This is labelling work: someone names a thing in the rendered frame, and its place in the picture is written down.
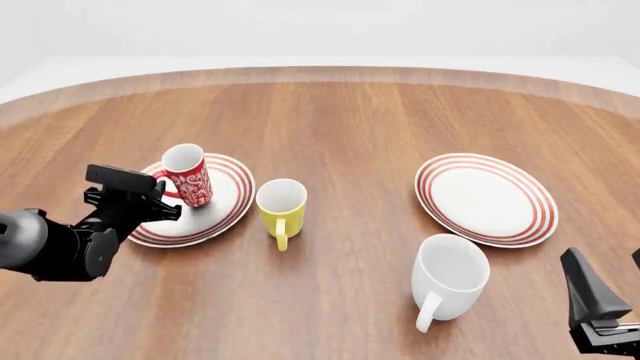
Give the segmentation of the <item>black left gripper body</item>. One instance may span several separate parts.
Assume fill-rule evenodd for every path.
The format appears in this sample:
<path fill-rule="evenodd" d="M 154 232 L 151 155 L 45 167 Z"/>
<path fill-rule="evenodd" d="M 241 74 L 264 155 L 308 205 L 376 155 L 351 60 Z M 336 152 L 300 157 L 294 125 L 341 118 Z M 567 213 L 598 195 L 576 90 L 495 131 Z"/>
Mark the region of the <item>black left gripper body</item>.
<path fill-rule="evenodd" d="M 84 203 L 95 210 L 83 218 L 82 223 L 124 226 L 155 221 L 177 221 L 182 206 L 171 206 L 162 201 L 166 182 L 160 181 L 149 190 L 132 191 L 103 185 L 84 191 Z"/>

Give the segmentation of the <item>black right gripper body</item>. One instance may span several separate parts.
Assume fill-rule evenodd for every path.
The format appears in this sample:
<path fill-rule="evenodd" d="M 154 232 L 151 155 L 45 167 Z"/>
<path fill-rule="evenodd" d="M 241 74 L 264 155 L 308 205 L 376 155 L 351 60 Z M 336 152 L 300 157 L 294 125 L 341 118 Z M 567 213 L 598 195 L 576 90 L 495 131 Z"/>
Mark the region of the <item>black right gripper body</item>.
<path fill-rule="evenodd" d="M 569 333 L 581 354 L 640 355 L 640 322 L 620 323 L 630 311 L 588 317 L 569 311 Z"/>

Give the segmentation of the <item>red mug with white pattern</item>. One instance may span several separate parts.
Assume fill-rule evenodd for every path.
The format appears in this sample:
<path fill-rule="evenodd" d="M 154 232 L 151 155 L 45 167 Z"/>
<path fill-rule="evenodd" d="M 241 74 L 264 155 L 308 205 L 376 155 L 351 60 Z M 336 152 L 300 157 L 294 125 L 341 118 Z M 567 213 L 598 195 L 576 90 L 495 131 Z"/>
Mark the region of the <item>red mug with white pattern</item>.
<path fill-rule="evenodd" d="M 152 176 L 169 179 L 187 206 L 197 208 L 211 202 L 213 191 L 200 146 L 194 143 L 173 146 L 162 155 L 161 165 L 162 169 Z"/>

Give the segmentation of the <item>white plate with red rings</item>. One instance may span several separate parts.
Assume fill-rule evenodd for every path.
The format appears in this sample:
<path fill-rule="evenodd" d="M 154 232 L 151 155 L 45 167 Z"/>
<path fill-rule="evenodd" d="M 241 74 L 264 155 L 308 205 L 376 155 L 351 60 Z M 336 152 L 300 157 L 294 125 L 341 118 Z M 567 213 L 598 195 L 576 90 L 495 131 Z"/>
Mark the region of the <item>white plate with red rings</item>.
<path fill-rule="evenodd" d="M 181 206 L 176 221 L 141 224 L 129 236 L 132 242 L 152 248 L 180 248 L 218 236 L 236 224 L 249 210 L 256 186 L 251 171 L 236 158 L 215 153 L 204 155 L 213 198 L 206 206 L 192 208 L 179 197 L 167 178 L 162 202 Z"/>
<path fill-rule="evenodd" d="M 431 158 L 417 170 L 414 190 L 423 209 L 443 227 L 496 248 L 539 245 L 559 223 L 558 206 L 537 179 L 486 155 Z"/>

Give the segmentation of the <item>yellow mug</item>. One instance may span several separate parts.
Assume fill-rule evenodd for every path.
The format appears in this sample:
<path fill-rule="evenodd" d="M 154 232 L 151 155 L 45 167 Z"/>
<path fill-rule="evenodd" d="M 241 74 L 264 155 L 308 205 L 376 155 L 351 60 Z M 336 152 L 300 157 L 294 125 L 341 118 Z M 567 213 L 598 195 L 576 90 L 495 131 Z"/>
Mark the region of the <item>yellow mug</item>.
<path fill-rule="evenodd" d="M 307 198 L 305 186 L 294 179 L 273 179 L 257 191 L 256 206 L 279 251 L 287 251 L 288 240 L 302 230 Z"/>

